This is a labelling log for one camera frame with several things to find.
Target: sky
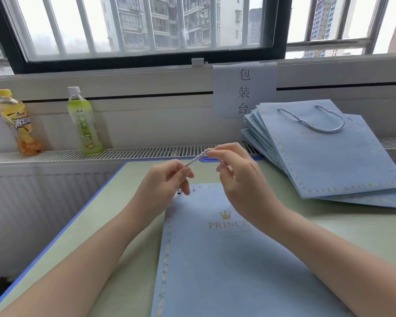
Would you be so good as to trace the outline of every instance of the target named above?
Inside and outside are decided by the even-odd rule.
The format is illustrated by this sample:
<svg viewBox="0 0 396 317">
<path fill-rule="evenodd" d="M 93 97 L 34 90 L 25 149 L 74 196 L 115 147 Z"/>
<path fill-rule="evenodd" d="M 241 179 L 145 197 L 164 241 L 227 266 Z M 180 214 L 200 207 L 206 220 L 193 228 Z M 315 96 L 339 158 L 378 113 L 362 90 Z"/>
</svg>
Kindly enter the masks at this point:
<svg viewBox="0 0 396 317">
<path fill-rule="evenodd" d="M 18 0 L 38 54 L 58 54 L 53 32 L 42 0 Z M 348 37 L 367 35 L 376 0 L 356 0 Z M 107 30 L 100 0 L 84 0 L 97 52 L 108 52 Z M 249 8 L 259 8 L 263 0 L 250 0 Z M 82 22 L 75 0 L 51 0 L 56 21 L 68 53 L 88 52 Z M 288 42 L 304 40 L 310 0 L 293 0 Z M 396 26 L 396 0 L 390 0 L 374 53 L 386 53 Z M 361 49 L 345 52 L 361 54 Z M 302 57 L 303 52 L 287 53 L 286 58 Z"/>
</svg>

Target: beverage bottle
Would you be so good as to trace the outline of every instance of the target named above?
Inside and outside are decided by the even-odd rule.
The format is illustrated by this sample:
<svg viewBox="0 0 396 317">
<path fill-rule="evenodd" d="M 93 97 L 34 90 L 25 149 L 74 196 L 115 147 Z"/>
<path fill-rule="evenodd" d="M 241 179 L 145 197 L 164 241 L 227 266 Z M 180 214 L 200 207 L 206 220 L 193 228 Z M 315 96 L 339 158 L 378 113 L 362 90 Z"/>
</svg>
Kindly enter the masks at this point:
<svg viewBox="0 0 396 317">
<path fill-rule="evenodd" d="M 98 138 L 90 103 L 81 97 L 79 87 L 68 87 L 68 91 L 68 111 L 81 137 L 84 154 L 95 155 L 102 152 L 104 148 Z"/>
<path fill-rule="evenodd" d="M 12 130 L 20 153 L 26 156 L 39 154 L 42 145 L 32 135 L 31 119 L 26 112 L 25 104 L 13 99 L 9 89 L 0 90 L 0 97 L 0 112 Z"/>
</svg>

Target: white paper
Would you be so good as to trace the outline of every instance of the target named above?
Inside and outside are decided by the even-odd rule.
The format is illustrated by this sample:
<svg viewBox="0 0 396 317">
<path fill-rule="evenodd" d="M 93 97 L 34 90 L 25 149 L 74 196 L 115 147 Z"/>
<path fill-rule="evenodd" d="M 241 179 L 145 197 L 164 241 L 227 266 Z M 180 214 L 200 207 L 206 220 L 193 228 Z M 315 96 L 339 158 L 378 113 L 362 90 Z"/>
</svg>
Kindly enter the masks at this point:
<svg viewBox="0 0 396 317">
<path fill-rule="evenodd" d="M 261 102 L 275 101 L 277 63 L 213 65 L 214 116 L 243 118 Z"/>
</svg>

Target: radiator top vent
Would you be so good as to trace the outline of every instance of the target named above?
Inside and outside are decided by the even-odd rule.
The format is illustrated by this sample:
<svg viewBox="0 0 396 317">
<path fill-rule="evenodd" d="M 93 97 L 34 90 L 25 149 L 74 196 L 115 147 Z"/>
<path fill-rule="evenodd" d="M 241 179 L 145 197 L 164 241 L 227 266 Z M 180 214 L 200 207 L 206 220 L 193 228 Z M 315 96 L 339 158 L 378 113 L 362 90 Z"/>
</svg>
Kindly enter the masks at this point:
<svg viewBox="0 0 396 317">
<path fill-rule="evenodd" d="M 387 150 L 396 149 L 396 138 L 384 138 L 380 139 L 380 142 Z M 205 149 L 214 148 L 215 146 L 216 144 L 198 146 L 106 149 L 103 153 L 94 156 L 86 156 L 81 150 L 45 151 L 35 157 L 23 157 L 19 153 L 0 153 L 0 164 L 53 161 L 150 159 L 170 157 L 194 158 Z M 258 151 L 249 144 L 244 143 L 242 146 L 248 151 L 249 154 L 258 154 Z"/>
</svg>

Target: white bottle cap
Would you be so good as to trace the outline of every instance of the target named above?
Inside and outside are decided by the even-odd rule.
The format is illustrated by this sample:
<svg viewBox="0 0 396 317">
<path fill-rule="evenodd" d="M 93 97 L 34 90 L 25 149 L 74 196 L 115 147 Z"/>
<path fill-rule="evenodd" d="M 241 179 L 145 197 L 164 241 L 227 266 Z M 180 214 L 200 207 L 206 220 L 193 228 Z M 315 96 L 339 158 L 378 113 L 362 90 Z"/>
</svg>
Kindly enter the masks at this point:
<svg viewBox="0 0 396 317">
<path fill-rule="evenodd" d="M 79 87 L 68 87 L 68 91 L 70 95 L 79 95 L 81 94 L 81 91 L 79 90 Z"/>
</svg>

